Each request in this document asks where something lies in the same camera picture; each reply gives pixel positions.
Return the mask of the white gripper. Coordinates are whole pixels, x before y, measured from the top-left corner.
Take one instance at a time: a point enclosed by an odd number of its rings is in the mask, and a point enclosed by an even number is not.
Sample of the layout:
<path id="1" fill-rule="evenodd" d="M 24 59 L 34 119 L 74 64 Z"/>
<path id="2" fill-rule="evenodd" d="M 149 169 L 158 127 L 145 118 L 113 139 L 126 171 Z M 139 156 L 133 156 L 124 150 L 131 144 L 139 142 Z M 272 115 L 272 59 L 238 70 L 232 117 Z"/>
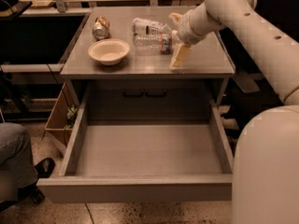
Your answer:
<path id="1" fill-rule="evenodd" d="M 178 13 L 170 13 L 169 18 L 175 25 L 178 26 L 177 36 L 183 43 L 176 44 L 171 59 L 171 67 L 180 67 L 191 52 L 191 45 L 195 45 L 204 39 L 203 36 L 198 35 L 192 28 L 191 14 L 189 10 L 184 15 Z"/>

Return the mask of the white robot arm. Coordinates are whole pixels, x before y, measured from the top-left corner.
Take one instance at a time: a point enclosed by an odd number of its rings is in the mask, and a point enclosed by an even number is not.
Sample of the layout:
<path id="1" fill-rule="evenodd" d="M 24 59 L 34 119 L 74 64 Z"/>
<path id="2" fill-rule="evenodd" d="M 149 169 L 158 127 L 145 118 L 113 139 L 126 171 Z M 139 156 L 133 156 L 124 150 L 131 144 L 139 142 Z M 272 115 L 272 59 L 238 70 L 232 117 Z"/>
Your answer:
<path id="1" fill-rule="evenodd" d="M 259 15 L 257 0 L 204 0 L 185 14 L 171 14 L 179 44 L 171 64 L 180 66 L 190 46 L 230 29 L 281 105 L 252 118 L 235 148 L 232 224 L 299 224 L 299 44 Z"/>

